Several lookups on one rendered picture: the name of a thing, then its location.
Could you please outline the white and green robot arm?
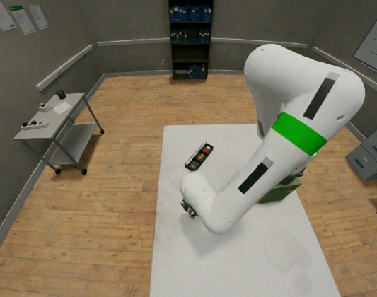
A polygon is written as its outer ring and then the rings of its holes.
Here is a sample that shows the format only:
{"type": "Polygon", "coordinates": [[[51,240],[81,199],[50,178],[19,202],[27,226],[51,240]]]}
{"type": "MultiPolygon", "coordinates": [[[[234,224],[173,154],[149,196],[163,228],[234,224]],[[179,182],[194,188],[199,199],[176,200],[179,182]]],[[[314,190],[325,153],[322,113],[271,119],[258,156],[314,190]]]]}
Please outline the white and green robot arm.
{"type": "Polygon", "coordinates": [[[198,171],[180,181],[187,212],[196,211],[216,235],[231,231],[276,185],[303,176],[319,149],[353,118],[365,98],[364,84],[354,72],[275,44],[249,55],[244,77],[255,101],[262,143],[220,193],[198,171]]]}

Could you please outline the dark grey three-compartment bin rack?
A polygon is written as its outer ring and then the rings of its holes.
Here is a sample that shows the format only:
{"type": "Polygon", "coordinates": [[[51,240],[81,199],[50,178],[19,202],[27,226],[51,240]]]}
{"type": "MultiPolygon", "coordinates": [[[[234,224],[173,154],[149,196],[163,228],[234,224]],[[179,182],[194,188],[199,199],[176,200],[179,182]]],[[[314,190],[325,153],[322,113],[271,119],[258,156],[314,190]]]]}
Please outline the dark grey three-compartment bin rack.
{"type": "Polygon", "coordinates": [[[196,151],[195,153],[190,157],[190,159],[185,163],[185,167],[191,171],[197,171],[197,169],[203,164],[203,162],[206,160],[206,158],[209,156],[209,154],[213,151],[214,147],[206,142],[204,142],[196,151]],[[204,150],[210,147],[209,151],[206,153],[204,150]],[[202,156],[202,158],[199,160],[199,157],[202,156]],[[192,167],[194,165],[194,167],[192,167]]]}

